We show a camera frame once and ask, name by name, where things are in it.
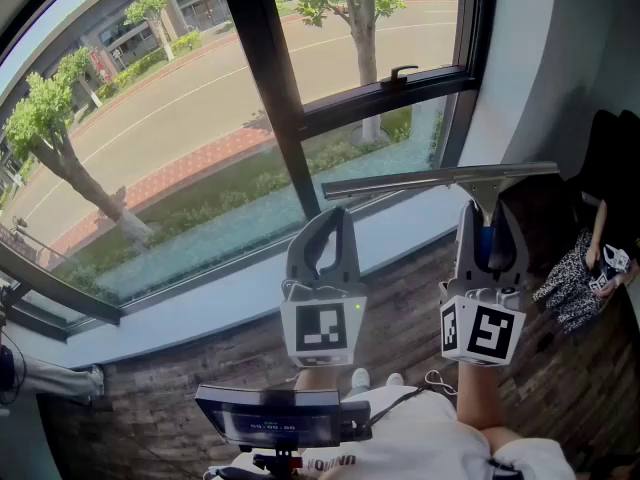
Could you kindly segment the person's right forearm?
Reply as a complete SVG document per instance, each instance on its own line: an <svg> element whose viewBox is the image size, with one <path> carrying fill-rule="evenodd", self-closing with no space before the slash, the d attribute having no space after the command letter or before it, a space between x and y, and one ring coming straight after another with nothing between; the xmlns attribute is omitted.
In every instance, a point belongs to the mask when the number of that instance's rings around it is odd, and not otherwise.
<svg viewBox="0 0 640 480"><path fill-rule="evenodd" d="M460 362L457 392L459 422L479 431L504 424L498 379L493 368Z"/></svg>

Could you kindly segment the black chest-mounted screen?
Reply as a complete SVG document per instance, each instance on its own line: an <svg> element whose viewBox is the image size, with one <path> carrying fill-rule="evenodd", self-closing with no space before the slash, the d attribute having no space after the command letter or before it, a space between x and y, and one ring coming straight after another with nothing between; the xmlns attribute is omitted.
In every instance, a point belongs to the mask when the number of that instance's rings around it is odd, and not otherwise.
<svg viewBox="0 0 640 480"><path fill-rule="evenodd" d="M336 390L247 390L202 384L195 401L229 444L252 455L251 470L225 466L221 480L295 480L303 467L295 455L372 438L368 401L340 400Z"/></svg>

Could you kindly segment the window with dark frame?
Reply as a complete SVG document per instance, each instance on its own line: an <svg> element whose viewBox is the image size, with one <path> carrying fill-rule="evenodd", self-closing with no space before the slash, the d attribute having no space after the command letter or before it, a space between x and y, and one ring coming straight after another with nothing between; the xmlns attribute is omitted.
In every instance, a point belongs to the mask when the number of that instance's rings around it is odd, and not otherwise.
<svg viewBox="0 0 640 480"><path fill-rule="evenodd" d="M44 18L63 1L39 2L38 17ZM408 83L400 88L384 89L377 82L309 104L301 101L283 31L284 15L278 11L276 0L226 0L226 3L230 20L202 34L213 41L229 34L239 41L265 110L268 128L275 138L282 173L255 179L256 188L265 197L258 208L248 213L251 229L266 234L267 240L195 277L121 305L111 305L78 291L17 256L0 259L0 288L4 285L10 288L10 293L3 298L9 324L65 342L90 324L119 325L126 309L141 300L217 269L230 273L232 263L276 245L286 249L293 236L324 211L319 207L303 142L336 128L359 122L363 139L372 141L380 135L381 114L454 95L456 102L451 107L450 128L438 168L457 165L486 66L496 0L458 0L452 65L409 73ZM3 125L15 105L29 93L26 77L32 72L44 78L59 77L71 92L73 83L85 77L90 57L85 47L69 49L76 34L65 32L67 16L47 37L30 43L29 58L0 97L0 172L6 160L16 157ZM21 159L33 166L33 174L16 194L0 197L0 211L7 211L45 171L50 171L33 155Z"/></svg>

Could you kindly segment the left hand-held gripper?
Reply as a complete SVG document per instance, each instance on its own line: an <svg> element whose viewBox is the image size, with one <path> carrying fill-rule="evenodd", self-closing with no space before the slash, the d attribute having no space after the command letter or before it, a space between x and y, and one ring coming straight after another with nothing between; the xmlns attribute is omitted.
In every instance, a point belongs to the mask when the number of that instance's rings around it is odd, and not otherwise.
<svg viewBox="0 0 640 480"><path fill-rule="evenodd" d="M334 261L318 269L332 234ZM289 244L286 274L280 316L289 358L300 368L351 365L367 303L351 214L334 207L311 219Z"/></svg>

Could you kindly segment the brown grey building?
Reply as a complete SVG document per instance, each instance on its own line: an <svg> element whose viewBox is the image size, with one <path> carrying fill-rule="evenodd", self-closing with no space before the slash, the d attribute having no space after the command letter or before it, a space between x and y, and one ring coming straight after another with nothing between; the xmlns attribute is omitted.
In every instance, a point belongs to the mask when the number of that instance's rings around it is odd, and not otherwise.
<svg viewBox="0 0 640 480"><path fill-rule="evenodd" d="M78 42L89 52L99 85L158 52L172 60L183 36L203 33L231 18L226 0L100 0L82 18Z"/></svg>

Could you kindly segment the narrow window glass pane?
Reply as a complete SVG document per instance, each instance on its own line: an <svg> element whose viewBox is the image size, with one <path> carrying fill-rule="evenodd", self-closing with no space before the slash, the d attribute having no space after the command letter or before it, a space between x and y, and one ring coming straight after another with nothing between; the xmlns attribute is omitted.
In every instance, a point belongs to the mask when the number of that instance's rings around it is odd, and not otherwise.
<svg viewBox="0 0 640 480"><path fill-rule="evenodd" d="M380 135L372 141L363 139L359 122L304 141L319 207L354 207L372 198L329 201L323 195L324 183L438 168L455 102L449 95L385 112L379 116Z"/></svg>

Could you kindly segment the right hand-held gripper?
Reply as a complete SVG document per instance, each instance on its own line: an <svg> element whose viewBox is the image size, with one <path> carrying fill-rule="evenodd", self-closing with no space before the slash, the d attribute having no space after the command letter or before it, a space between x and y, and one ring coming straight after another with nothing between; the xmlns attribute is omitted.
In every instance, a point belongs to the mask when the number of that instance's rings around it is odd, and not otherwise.
<svg viewBox="0 0 640 480"><path fill-rule="evenodd" d="M529 250L517 219L499 200L491 245L491 271L498 286L482 287L488 279L481 259L483 229L482 213L469 200L459 219L454 277L439 284L441 354L483 367L506 366L526 318L520 309L520 288Z"/></svg>

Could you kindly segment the white window sill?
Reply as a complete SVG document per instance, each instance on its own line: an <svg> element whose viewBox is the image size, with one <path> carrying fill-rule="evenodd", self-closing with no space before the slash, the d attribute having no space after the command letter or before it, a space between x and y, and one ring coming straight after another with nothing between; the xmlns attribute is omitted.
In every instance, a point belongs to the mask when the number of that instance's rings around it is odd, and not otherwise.
<svg viewBox="0 0 640 480"><path fill-rule="evenodd" d="M361 274L371 273L454 230L468 197L456 187L436 187L394 201L355 223ZM108 363L211 335L270 314L283 299L286 249L276 245L141 300L121 323L90 324L60 342L14 323L7 335L26 355L67 368Z"/></svg>

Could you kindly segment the person's left forearm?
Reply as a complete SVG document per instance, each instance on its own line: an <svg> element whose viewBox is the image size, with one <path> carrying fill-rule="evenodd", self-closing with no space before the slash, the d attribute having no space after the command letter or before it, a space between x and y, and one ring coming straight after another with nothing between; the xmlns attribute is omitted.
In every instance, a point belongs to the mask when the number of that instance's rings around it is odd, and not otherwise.
<svg viewBox="0 0 640 480"><path fill-rule="evenodd" d="M302 369L296 379L295 391L335 390L340 368L323 366Z"/></svg>

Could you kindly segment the large window glass pane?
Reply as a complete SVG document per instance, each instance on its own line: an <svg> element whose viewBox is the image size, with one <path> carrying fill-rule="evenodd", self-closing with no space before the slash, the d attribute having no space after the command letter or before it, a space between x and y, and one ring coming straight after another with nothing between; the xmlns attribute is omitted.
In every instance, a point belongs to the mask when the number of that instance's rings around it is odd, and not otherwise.
<svg viewBox="0 0 640 480"><path fill-rule="evenodd" d="M134 0L68 0L70 50L90 61L72 85L66 123L81 168L123 217L116 223L45 171L0 211L0 259L31 267L111 305L164 290L258 247L248 213L280 176L265 110L239 41L192 28L168 56L147 23L112 50L96 33L124 24ZM226 0L202 0L225 12Z"/></svg>

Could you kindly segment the metal squeegee with blue handle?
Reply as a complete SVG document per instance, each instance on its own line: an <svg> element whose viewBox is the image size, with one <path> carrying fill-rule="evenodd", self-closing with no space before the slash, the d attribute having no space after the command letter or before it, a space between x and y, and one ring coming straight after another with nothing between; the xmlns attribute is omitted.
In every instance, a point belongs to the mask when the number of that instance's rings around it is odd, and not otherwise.
<svg viewBox="0 0 640 480"><path fill-rule="evenodd" d="M327 200L336 200L457 185L474 201L481 215L481 229L491 229L494 233L499 222L495 214L506 214L505 210L499 212L497 208L499 195L508 181L558 173L555 162L464 166L325 182L322 192Z"/></svg>

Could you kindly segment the hinged window glass pane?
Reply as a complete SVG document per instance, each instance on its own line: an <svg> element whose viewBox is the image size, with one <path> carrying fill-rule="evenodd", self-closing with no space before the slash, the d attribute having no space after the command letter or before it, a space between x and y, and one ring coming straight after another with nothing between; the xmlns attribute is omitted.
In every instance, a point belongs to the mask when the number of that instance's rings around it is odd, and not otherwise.
<svg viewBox="0 0 640 480"><path fill-rule="evenodd" d="M409 74L447 67L454 62L458 0L402 1L403 8L377 22L377 82L389 77L391 69L397 66L419 66L407 70ZM287 24L298 19L294 0L276 0L276 5L284 15L284 31Z"/></svg>

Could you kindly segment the tree with white-painted trunk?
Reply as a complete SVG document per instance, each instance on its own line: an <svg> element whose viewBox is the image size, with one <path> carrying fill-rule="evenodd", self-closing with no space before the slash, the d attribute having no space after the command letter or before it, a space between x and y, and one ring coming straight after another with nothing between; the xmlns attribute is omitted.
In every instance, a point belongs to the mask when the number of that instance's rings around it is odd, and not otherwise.
<svg viewBox="0 0 640 480"><path fill-rule="evenodd" d="M284 27L301 101L309 104L379 80L376 29L402 0L294 0Z"/></svg>
<svg viewBox="0 0 640 480"><path fill-rule="evenodd" d="M3 125L16 156L35 156L75 192L94 204L142 252L148 248L151 229L116 202L88 173L72 146L66 120L71 114L71 88L59 77L36 72L26 77L29 93L14 107Z"/></svg>

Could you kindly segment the person's white shirt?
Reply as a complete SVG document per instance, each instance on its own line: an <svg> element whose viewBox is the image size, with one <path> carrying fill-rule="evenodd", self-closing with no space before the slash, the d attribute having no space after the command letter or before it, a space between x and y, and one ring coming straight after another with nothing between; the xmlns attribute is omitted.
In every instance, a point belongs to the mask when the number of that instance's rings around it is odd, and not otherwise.
<svg viewBox="0 0 640 480"><path fill-rule="evenodd" d="M367 441L308 448L295 480L575 480L560 445L504 426L479 431L426 391L384 415Z"/></svg>

